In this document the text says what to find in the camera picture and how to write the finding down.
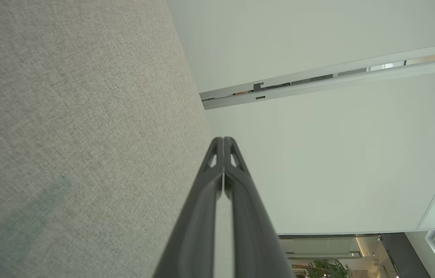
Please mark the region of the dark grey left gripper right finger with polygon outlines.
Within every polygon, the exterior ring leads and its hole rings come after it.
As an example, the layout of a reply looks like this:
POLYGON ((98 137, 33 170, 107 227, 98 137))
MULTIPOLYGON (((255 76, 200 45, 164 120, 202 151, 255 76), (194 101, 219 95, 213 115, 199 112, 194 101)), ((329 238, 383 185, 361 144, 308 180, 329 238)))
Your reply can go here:
POLYGON ((291 266, 235 139, 224 138, 223 153, 223 188, 232 204, 234 276, 292 278, 291 266))

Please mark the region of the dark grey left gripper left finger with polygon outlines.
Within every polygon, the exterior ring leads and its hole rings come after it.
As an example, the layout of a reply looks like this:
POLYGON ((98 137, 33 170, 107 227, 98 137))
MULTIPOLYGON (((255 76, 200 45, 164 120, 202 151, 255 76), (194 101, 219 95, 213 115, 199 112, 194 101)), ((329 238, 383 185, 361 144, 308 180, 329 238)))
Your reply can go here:
POLYGON ((154 278, 212 278, 216 201, 222 190, 224 139, 214 138, 171 232, 154 278))

